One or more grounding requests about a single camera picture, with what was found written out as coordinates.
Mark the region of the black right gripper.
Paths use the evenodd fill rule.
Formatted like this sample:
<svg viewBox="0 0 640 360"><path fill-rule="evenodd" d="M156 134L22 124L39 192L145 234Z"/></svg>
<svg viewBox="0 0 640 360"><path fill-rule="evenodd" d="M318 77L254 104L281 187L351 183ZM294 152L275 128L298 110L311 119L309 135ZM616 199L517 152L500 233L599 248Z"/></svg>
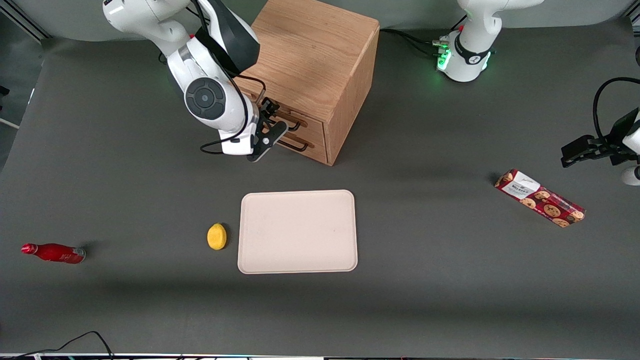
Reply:
<svg viewBox="0 0 640 360"><path fill-rule="evenodd" d="M258 107L258 130L260 133L258 137L263 144L274 144L275 142L271 130L274 129L276 123L278 123L278 121L274 119L274 115L279 109L279 103L270 98L263 98Z"/></svg>

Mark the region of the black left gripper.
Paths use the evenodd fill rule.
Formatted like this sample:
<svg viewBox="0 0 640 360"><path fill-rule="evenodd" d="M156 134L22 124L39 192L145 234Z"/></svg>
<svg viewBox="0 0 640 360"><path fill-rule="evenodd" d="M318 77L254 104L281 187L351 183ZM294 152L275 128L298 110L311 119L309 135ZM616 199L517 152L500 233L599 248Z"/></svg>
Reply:
<svg viewBox="0 0 640 360"><path fill-rule="evenodd" d="M602 158L601 150L610 146L609 161L612 166L619 166L625 162L639 160L639 111L632 110L619 118L605 137L595 137L589 134L578 137L574 145L568 144L561 148L562 168L568 168L586 160Z"/></svg>

